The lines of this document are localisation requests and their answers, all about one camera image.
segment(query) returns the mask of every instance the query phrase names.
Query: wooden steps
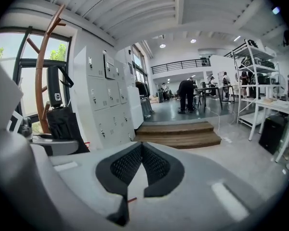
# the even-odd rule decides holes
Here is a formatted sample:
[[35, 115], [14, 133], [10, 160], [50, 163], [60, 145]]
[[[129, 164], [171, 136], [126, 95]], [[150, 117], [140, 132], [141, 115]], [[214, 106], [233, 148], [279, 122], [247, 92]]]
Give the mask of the wooden steps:
[[209, 122], [166, 126], [141, 126], [134, 141], [153, 142], [177, 149], [191, 149], [218, 145], [221, 138]]

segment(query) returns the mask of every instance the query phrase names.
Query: person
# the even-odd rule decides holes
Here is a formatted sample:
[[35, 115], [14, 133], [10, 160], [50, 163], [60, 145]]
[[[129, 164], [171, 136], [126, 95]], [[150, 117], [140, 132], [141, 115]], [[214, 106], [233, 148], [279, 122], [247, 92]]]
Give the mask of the person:
[[[224, 86], [228, 86], [229, 84], [230, 84], [230, 78], [229, 78], [229, 76], [227, 75], [227, 72], [224, 72], [224, 73], [223, 73], [223, 85], [224, 85]], [[229, 88], [224, 87], [224, 88], [223, 88], [223, 91], [225, 92], [225, 98], [228, 99]]]
[[[217, 82], [215, 81], [214, 77], [212, 76], [209, 81], [209, 86], [210, 87], [216, 87]], [[211, 89], [211, 96], [215, 97], [216, 96], [216, 89]]]
[[178, 94], [180, 96], [179, 114], [185, 114], [185, 100], [187, 96], [187, 109], [191, 113], [193, 111], [194, 83], [193, 78], [183, 80], [179, 85]]
[[167, 100], [167, 86], [165, 83], [162, 84], [162, 89], [163, 89], [163, 99]]
[[[248, 84], [248, 76], [246, 71], [242, 72], [240, 79], [242, 80], [242, 85]], [[242, 90], [243, 90], [243, 98], [247, 98], [246, 87], [242, 87]]]

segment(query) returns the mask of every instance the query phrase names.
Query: man in black clothes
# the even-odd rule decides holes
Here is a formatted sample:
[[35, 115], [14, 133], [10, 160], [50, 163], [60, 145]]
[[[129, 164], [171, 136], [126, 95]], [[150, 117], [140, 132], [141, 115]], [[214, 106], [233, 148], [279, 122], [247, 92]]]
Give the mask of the man in black clothes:
[[183, 80], [179, 85], [178, 94], [180, 96], [181, 110], [179, 114], [185, 114], [185, 99], [187, 96], [187, 109], [191, 113], [193, 111], [194, 83], [193, 78]]

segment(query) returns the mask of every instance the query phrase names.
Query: gray floor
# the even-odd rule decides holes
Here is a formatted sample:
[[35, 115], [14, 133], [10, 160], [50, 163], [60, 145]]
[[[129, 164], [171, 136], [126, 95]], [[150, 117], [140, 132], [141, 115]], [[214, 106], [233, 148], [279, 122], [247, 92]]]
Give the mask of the gray floor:
[[[207, 104], [216, 114], [210, 110], [203, 112], [202, 109], [193, 114], [177, 114], [180, 104], [176, 100], [152, 104], [155, 113], [151, 116], [152, 119], [144, 122], [144, 125], [208, 121], [214, 126], [215, 133], [222, 138], [221, 144], [188, 149], [185, 150], [186, 153], [202, 155], [219, 163], [253, 186], [264, 200], [281, 191], [289, 182], [289, 172], [285, 168], [285, 161], [275, 163], [273, 156], [258, 144], [260, 134], [257, 132], [252, 141], [248, 140], [250, 127], [236, 123], [237, 103], [223, 104], [222, 111], [219, 102], [215, 100], [209, 100]], [[253, 110], [254, 108], [250, 106], [246, 112], [253, 112]]]
[[200, 105], [199, 109], [195, 110], [193, 113], [186, 113], [185, 115], [178, 114], [180, 107], [180, 101], [176, 99], [170, 99], [169, 101], [164, 101], [163, 103], [152, 103], [152, 113], [150, 118], [147, 118], [145, 122], [165, 122], [165, 121], [183, 121], [190, 119], [201, 119], [206, 117], [217, 116], [215, 113], [223, 116], [231, 114], [232, 111], [237, 112], [238, 103], [223, 103], [223, 109], [219, 99], [207, 98], [207, 108], [204, 110], [204, 106]]

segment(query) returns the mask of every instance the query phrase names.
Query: wooden coat rack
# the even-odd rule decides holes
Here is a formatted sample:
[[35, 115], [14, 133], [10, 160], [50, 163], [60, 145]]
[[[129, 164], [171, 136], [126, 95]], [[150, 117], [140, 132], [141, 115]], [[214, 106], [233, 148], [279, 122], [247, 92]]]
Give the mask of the wooden coat rack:
[[44, 66], [44, 56], [45, 56], [46, 47], [47, 47], [50, 34], [53, 32], [56, 26], [65, 26], [64, 23], [60, 23], [61, 18], [59, 17], [64, 8], [65, 8], [65, 5], [64, 4], [61, 5], [58, 11], [52, 17], [46, 29], [46, 32], [44, 34], [43, 41], [40, 45], [40, 48], [38, 48], [30, 38], [27, 38], [27, 42], [29, 43], [29, 45], [38, 54], [36, 72], [35, 72], [35, 98], [37, 102], [39, 121], [40, 121], [40, 124], [42, 126], [44, 133], [50, 133], [47, 119], [46, 119], [46, 113], [49, 110], [50, 105], [46, 104], [46, 106], [44, 107], [43, 95], [42, 95], [43, 92], [47, 90], [47, 86], [42, 87], [42, 71], [43, 71], [43, 66]]

